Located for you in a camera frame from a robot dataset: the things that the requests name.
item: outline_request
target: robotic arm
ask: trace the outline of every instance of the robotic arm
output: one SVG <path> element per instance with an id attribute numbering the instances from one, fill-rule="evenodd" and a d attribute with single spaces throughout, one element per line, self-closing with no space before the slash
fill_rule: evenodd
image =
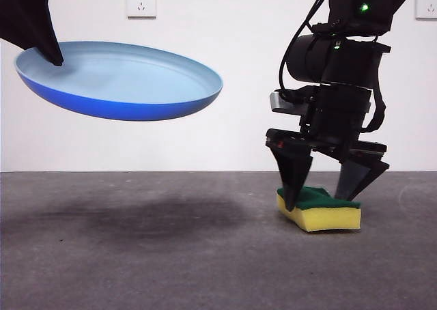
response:
<path id="1" fill-rule="evenodd" d="M 48 0 L 0 0 L 0 38 L 23 49 L 37 47 L 56 66 L 64 61 Z"/>
<path id="2" fill-rule="evenodd" d="M 300 116 L 300 132 L 270 129 L 266 145 L 281 172 L 285 206 L 291 211 L 311 166 L 311 151 L 341 163 L 335 197 L 352 201 L 389 168 L 381 158 L 386 146 L 359 141 L 361 133 L 379 129 L 385 103 L 378 80 L 382 54 L 389 46 L 377 43 L 390 31 L 393 15 L 405 0 L 329 0 L 327 23 L 309 21 L 324 0 L 317 0 L 285 52 L 279 73 L 280 89 L 270 95 L 272 110 Z M 300 36 L 308 27 L 312 35 Z M 374 36 L 358 42 L 351 36 Z M 299 81 L 317 83 L 293 90 L 283 84 L 283 69 Z M 376 110 L 368 127 L 363 121 L 373 92 Z"/>

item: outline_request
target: green light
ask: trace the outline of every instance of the green light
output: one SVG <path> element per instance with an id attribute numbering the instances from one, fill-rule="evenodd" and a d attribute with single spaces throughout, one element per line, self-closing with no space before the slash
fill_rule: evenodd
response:
<path id="1" fill-rule="evenodd" d="M 364 12 L 368 11 L 369 9 L 370 9 L 370 7 L 366 3 L 362 4 L 362 6 L 360 7 L 361 13 L 364 13 Z"/>

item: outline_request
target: white wall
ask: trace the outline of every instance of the white wall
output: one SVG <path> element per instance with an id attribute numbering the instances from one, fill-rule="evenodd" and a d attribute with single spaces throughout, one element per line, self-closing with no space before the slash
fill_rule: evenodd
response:
<path id="1" fill-rule="evenodd" d="M 297 129 L 298 118 L 270 112 L 277 68 L 314 0 L 158 0 L 157 20 L 127 20 L 124 0 L 51 0 L 60 41 L 141 44 L 192 57 L 225 82 L 194 115 L 165 122 L 117 122 L 55 107 L 14 71 L 20 49 L 2 41 L 3 171 L 277 170 L 264 146 L 268 128 Z M 324 20 L 326 6 L 315 22 Z M 437 170 L 437 22 L 414 20 L 414 0 L 397 13 L 393 46 L 381 65 L 388 110 L 380 131 L 393 170 Z M 289 81 L 290 87 L 303 83 Z M 313 170 L 338 164 L 316 156 Z"/>

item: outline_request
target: cable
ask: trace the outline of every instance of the cable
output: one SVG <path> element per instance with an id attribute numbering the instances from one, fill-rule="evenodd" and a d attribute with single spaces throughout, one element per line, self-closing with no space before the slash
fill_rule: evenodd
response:
<path id="1" fill-rule="evenodd" d="M 295 33 L 292 41 L 290 42 L 290 44 L 287 47 L 287 50 L 285 51 L 285 54 L 282 58 L 282 62 L 281 65 L 279 67 L 279 87 L 281 89 L 285 89 L 284 87 L 284 82 L 283 82 L 283 71 L 284 71 L 284 67 L 285 67 L 285 63 L 287 61 L 287 57 L 288 54 L 290 53 L 294 43 L 297 41 L 297 39 L 299 38 L 299 35 L 302 33 L 303 29 L 305 27 L 310 27 L 311 25 L 309 24 L 309 21 L 313 18 L 314 14 L 319 10 L 320 6 L 323 4 L 325 0 L 316 0 L 315 3 L 313 4 L 313 6 L 311 7 L 311 9 L 308 12 L 308 15 L 305 19 L 305 21 L 303 22 L 303 24 L 299 27 L 298 31 Z"/>

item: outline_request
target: gripper jaw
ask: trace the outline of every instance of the gripper jaw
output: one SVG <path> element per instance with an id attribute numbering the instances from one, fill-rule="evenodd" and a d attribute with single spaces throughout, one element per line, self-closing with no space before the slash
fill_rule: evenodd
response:
<path id="1" fill-rule="evenodd" d="M 312 140 L 301 132 L 270 129 L 267 132 L 266 145 L 277 160 L 285 207 L 289 211 L 295 207 L 307 179 L 313 160 L 311 151 L 339 160 L 336 145 Z M 342 160 L 335 198 L 352 201 L 382 175 L 389 168 L 388 164 L 381 161 L 385 152 L 386 146 L 379 143 L 354 142 L 348 156 Z"/>

